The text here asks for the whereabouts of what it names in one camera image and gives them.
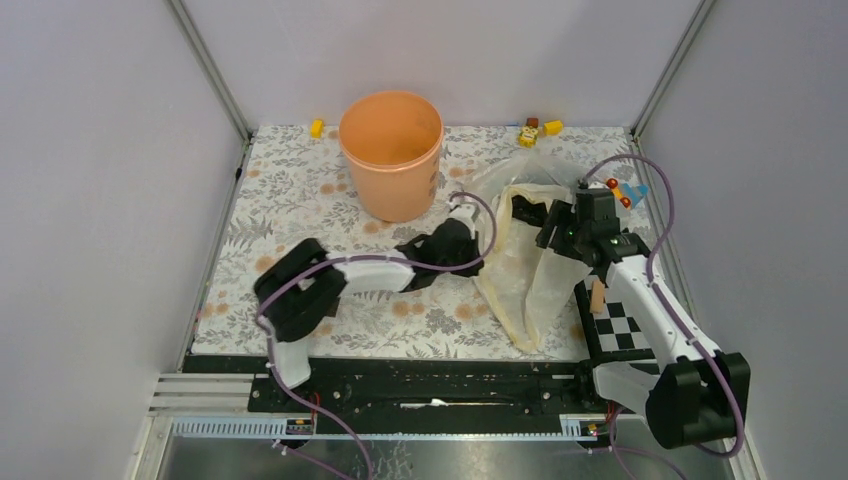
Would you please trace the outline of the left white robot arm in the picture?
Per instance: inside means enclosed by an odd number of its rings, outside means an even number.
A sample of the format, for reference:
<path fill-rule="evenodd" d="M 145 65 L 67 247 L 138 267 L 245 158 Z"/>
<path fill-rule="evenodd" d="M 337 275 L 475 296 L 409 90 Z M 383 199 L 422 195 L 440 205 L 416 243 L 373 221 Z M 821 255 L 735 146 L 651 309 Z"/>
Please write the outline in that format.
<path fill-rule="evenodd" d="M 277 378 L 272 398 L 288 411 L 309 401 L 309 337 L 332 315 L 344 296 L 371 291 L 412 292 L 431 286 L 444 273 L 465 278 L 479 274 L 488 248 L 480 246 L 475 226 L 490 207 L 474 195 L 450 200 L 446 219 L 384 253 L 332 253 L 307 238 L 254 283 L 257 323 L 269 337 L 270 370 Z"/>

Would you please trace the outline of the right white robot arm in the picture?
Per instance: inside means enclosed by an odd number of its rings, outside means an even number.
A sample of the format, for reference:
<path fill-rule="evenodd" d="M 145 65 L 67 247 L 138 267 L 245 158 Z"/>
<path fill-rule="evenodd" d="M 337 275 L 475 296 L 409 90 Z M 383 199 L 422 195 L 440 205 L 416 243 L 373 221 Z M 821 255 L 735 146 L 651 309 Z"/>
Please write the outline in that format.
<path fill-rule="evenodd" d="M 656 375 L 618 358 L 595 364 L 573 386 L 577 405 L 597 412 L 612 400 L 641 415 L 666 449 L 726 438 L 740 448 L 750 366 L 695 326 L 656 271 L 652 251 L 624 227 L 614 194 L 584 186 L 572 202 L 545 204 L 521 194 L 506 205 L 508 219 L 536 228 L 536 251 L 588 267 L 612 291 L 656 360 Z"/>

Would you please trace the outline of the black plastic trash bag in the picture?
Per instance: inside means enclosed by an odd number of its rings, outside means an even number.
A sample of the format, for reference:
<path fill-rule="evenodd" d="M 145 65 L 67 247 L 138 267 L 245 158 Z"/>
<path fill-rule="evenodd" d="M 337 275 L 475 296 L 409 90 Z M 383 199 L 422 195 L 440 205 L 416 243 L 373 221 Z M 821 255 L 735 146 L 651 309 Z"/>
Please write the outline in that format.
<path fill-rule="evenodd" d="M 439 267 L 452 267 L 450 273 L 470 278 L 484 266 L 477 234 L 461 221 L 448 218 L 431 234 L 420 234 L 396 250 L 408 260 Z"/>

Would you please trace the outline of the white translucent trash bag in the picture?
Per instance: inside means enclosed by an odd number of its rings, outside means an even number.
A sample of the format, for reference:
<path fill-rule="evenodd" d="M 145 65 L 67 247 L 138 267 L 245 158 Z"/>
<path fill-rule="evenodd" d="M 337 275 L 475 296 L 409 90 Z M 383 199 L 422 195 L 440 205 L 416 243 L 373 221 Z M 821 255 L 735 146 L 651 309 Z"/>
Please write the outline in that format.
<path fill-rule="evenodd" d="M 463 187 L 495 213 L 494 221 L 486 213 L 475 221 L 481 247 L 494 243 L 475 285 L 514 346 L 525 353 L 542 351 L 543 337 L 562 319 L 574 287 L 589 276 L 589 268 L 539 248 L 535 239 L 541 228 L 513 219 L 511 199 L 544 202 L 548 210 L 555 200 L 572 203 L 578 180 L 587 172 L 566 159 L 527 153 L 483 169 Z"/>

